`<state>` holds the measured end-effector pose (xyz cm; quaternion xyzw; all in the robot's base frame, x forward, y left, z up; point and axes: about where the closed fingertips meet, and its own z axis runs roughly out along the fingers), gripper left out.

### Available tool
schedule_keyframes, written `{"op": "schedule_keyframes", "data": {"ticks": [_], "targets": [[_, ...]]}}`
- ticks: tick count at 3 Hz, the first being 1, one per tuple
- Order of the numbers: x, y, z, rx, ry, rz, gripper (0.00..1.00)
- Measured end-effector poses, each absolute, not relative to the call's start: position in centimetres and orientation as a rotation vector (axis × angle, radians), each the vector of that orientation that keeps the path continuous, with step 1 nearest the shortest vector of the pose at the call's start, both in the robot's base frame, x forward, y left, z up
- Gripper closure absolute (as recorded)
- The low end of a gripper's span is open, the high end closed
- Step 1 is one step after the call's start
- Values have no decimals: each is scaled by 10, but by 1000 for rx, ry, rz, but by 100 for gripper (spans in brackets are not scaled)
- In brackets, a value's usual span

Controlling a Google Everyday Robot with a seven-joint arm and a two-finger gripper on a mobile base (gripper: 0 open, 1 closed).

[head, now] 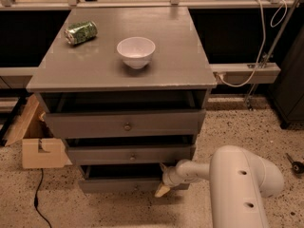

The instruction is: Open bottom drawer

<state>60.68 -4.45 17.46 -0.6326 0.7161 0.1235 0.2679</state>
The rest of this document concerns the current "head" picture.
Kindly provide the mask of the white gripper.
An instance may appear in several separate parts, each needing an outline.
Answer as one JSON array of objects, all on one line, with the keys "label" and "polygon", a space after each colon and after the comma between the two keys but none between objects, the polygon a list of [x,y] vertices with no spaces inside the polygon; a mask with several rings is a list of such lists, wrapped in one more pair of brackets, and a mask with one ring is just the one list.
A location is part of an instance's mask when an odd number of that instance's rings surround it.
[{"label": "white gripper", "polygon": [[156,198],[161,198],[170,191],[170,187],[176,187],[180,184],[179,176],[177,175],[176,168],[173,166],[167,167],[164,163],[160,163],[162,171],[162,182],[155,192]]}]

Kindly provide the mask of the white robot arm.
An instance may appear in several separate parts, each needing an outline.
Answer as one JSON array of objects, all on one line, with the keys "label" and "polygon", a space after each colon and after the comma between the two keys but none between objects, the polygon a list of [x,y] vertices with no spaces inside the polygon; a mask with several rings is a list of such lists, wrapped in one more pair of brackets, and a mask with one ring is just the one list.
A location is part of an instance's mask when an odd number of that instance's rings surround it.
[{"label": "white robot arm", "polygon": [[270,228],[262,200],[284,188],[273,162],[234,145],[217,149],[208,163],[181,160],[161,171],[157,198],[181,184],[209,181],[213,228]]}]

